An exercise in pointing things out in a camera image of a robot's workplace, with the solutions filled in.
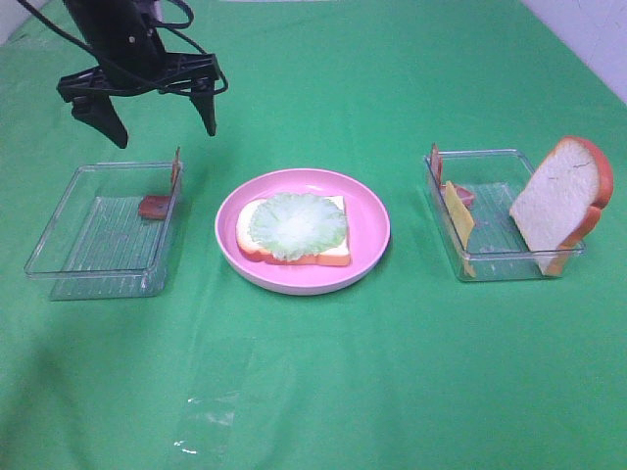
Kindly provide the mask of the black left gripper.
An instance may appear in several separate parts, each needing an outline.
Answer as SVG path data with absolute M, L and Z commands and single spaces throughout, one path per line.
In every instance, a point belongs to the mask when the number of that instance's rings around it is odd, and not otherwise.
M 72 100 L 72 116 L 125 149 L 128 134 L 108 96 L 130 97 L 152 90 L 190 98 L 207 133 L 215 136 L 215 95 L 219 65 L 213 54 L 172 53 L 165 49 L 155 24 L 109 23 L 81 30 L 71 41 L 98 65 L 59 80 L 57 89 Z

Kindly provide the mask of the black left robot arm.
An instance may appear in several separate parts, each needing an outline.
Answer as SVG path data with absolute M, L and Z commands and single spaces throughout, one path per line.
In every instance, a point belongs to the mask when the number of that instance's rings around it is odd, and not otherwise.
M 98 63 L 58 82 L 57 90 L 72 104 L 75 119 L 123 149 L 128 135 L 111 98 L 157 90 L 188 97 L 208 134 L 216 134 L 215 96 L 228 88 L 217 56 L 202 50 L 169 52 L 158 34 L 159 28 L 179 34 L 189 23 L 162 22 L 153 1 L 66 1 L 64 5 Z

